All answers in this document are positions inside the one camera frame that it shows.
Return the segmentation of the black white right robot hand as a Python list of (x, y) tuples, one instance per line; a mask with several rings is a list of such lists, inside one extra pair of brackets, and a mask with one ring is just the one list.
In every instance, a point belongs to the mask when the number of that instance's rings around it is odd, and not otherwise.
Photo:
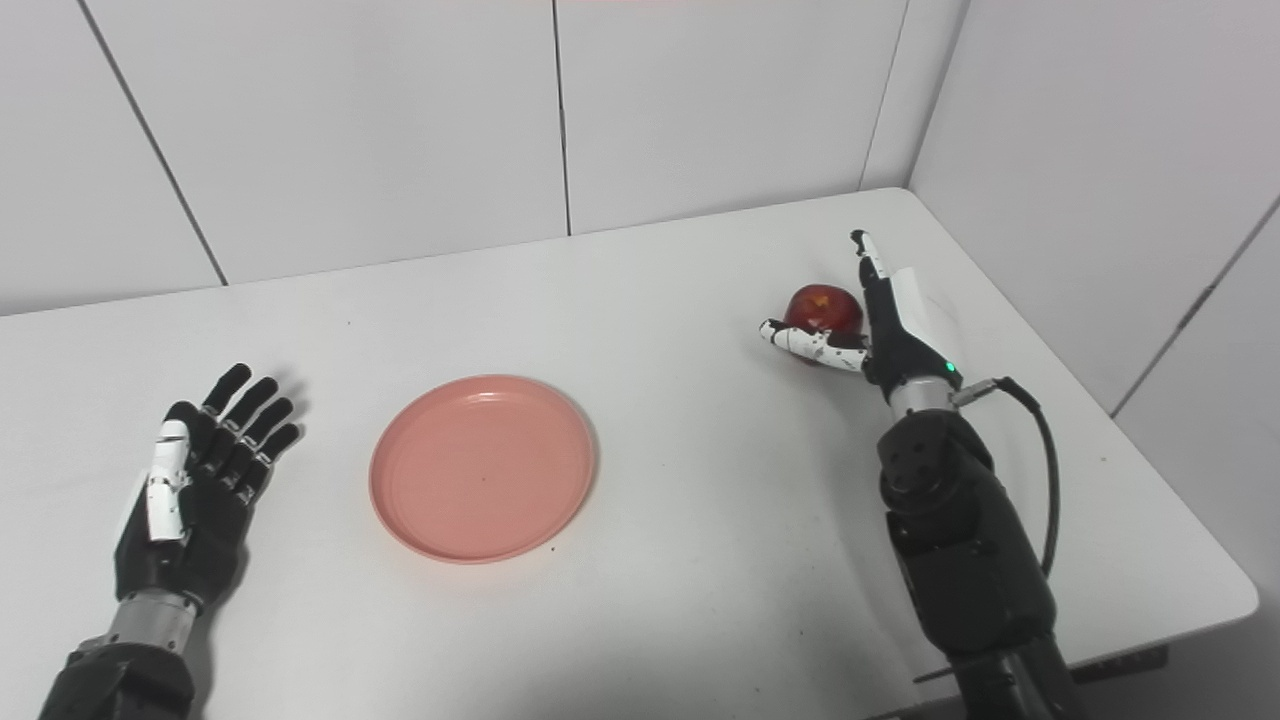
[(760, 336), (803, 360), (863, 375), (896, 414), (951, 409), (963, 387), (961, 345), (948, 301), (914, 266), (887, 270), (870, 234), (855, 229), (867, 333), (818, 331), (765, 319)]

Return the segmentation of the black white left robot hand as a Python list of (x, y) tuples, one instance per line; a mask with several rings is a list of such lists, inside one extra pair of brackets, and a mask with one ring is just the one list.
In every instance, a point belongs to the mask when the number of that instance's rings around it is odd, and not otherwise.
[(113, 555), (115, 597), (177, 594), (210, 609), (233, 588), (244, 538), (279, 457), (301, 437), (275, 378), (232, 365), (168, 410)]

